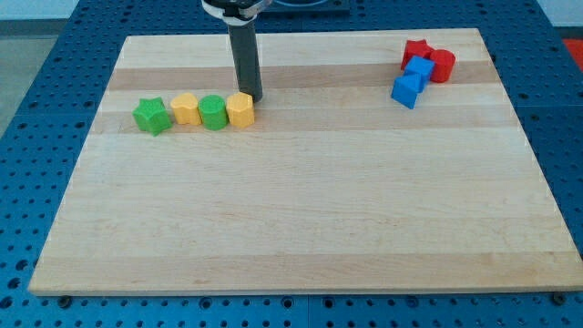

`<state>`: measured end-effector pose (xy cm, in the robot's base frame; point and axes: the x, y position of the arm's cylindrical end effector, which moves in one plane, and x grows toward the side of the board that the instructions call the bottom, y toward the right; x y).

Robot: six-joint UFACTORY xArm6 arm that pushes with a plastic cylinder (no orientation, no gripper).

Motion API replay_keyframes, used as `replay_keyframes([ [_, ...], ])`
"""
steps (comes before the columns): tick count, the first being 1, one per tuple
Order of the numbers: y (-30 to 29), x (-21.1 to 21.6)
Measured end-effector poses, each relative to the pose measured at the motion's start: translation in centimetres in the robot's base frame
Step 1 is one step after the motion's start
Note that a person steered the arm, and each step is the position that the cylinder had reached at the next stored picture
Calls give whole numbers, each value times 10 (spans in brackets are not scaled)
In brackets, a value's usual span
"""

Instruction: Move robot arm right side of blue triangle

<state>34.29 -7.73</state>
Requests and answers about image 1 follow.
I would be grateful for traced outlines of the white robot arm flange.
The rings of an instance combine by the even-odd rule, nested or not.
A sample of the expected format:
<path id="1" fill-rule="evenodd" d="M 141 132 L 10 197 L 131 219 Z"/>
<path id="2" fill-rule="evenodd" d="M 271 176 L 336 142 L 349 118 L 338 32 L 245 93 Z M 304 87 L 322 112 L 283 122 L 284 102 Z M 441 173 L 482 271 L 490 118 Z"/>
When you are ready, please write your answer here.
<path id="1" fill-rule="evenodd" d="M 272 0 L 201 0 L 205 12 L 230 26 L 244 26 L 272 4 Z"/>

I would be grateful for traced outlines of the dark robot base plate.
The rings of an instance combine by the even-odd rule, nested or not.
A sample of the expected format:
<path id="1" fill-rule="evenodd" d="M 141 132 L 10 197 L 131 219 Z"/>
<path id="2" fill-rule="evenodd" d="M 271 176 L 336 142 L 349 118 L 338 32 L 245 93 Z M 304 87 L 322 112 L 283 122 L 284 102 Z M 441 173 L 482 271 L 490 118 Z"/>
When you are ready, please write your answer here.
<path id="1" fill-rule="evenodd" d="M 349 12 L 349 0 L 273 0 L 265 14 Z"/>

